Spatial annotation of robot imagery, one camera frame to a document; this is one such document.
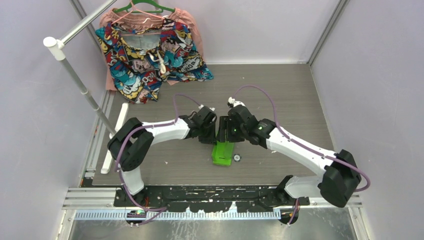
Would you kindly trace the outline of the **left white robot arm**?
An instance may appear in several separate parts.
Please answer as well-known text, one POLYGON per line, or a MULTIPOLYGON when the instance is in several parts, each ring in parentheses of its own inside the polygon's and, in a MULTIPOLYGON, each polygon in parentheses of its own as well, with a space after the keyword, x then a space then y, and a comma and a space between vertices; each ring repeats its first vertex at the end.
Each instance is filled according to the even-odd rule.
POLYGON ((135 207, 146 200, 140 165, 152 145, 194 138, 202 144, 215 145, 216 121, 216 113, 207 106, 169 121, 149 123, 141 122, 136 117, 127 120, 107 143, 121 172, 122 183, 126 186, 126 200, 135 207))

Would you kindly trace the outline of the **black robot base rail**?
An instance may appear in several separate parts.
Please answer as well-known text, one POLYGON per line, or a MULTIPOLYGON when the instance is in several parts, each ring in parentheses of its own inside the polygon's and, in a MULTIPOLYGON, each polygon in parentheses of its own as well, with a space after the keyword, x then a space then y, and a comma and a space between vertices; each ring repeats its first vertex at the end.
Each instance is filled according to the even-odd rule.
POLYGON ((274 208, 295 204, 310 205, 308 197, 298 200, 285 192, 281 184, 269 185, 147 185, 133 195, 132 202, 123 188, 115 192, 114 207, 166 208, 168 212, 227 212, 232 204, 239 213, 271 212, 274 208))

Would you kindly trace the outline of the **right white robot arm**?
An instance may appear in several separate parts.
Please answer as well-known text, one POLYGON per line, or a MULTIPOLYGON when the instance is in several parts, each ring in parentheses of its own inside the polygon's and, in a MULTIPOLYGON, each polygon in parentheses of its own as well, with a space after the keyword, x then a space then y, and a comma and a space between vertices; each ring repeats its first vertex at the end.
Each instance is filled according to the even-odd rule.
POLYGON ((264 118, 258 120, 243 102, 229 98, 229 111, 222 117, 218 139, 230 143, 247 141, 252 145, 283 154, 311 170, 314 176, 286 176, 280 183, 277 198, 283 205, 296 199, 322 197, 329 204, 344 208, 364 174, 358 169, 353 155, 342 149, 327 150, 309 143, 264 118))

